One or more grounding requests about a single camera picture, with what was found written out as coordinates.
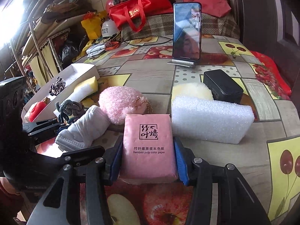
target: stuffed toy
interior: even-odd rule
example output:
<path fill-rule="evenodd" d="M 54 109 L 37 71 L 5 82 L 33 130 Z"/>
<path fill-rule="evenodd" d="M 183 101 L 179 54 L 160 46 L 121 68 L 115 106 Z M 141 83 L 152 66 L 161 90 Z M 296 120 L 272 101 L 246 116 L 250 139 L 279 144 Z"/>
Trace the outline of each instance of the stuffed toy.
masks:
<path fill-rule="evenodd" d="M 107 114 L 111 123 L 122 125 L 126 114 L 144 114 L 151 109 L 148 99 L 136 89 L 126 86 L 113 86 L 99 96 L 99 107 Z"/>
<path fill-rule="evenodd" d="M 26 119 L 29 122 L 33 122 L 35 118 L 41 113 L 42 110 L 50 103 L 50 98 L 45 97 L 42 101 L 38 101 L 33 104 L 29 109 L 29 117 Z"/>

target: pink fuzzy ball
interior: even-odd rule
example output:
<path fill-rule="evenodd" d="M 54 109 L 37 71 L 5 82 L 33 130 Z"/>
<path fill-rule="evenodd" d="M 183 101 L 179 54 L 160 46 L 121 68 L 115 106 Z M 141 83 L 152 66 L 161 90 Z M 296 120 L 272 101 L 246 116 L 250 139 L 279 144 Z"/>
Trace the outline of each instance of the pink fuzzy ball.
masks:
<path fill-rule="evenodd" d="M 126 86 L 113 86 L 105 89 L 99 96 L 99 107 L 108 115 L 113 124 L 121 125 L 125 123 L 126 114 L 143 114 L 147 108 L 147 100 L 136 89 Z"/>

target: white sponge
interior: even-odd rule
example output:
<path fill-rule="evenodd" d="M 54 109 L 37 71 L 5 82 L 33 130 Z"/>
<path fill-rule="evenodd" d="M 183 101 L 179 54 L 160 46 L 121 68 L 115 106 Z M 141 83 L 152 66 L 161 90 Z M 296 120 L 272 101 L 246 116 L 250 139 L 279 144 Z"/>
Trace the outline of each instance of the white sponge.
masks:
<path fill-rule="evenodd" d="M 172 132 L 182 137 L 238 144 L 253 120 L 250 106 L 195 97 L 172 102 Z"/>

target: sunlight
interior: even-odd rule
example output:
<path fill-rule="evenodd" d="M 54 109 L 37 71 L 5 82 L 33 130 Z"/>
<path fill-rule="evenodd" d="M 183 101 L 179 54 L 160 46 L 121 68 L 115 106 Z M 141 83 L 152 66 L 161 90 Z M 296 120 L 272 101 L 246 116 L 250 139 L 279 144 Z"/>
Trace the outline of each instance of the sunlight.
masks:
<path fill-rule="evenodd" d="M 17 32 L 24 13 L 23 0 L 13 2 L 0 12 L 0 48 Z"/>

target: red plush toy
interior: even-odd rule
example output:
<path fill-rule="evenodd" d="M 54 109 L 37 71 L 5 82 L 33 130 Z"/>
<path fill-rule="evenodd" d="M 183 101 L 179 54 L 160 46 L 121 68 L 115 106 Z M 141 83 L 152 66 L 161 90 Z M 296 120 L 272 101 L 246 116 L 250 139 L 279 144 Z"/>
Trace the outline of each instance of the red plush toy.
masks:
<path fill-rule="evenodd" d="M 40 112 L 47 106 L 44 101 L 39 101 L 32 109 L 29 115 L 29 121 L 33 122 Z"/>

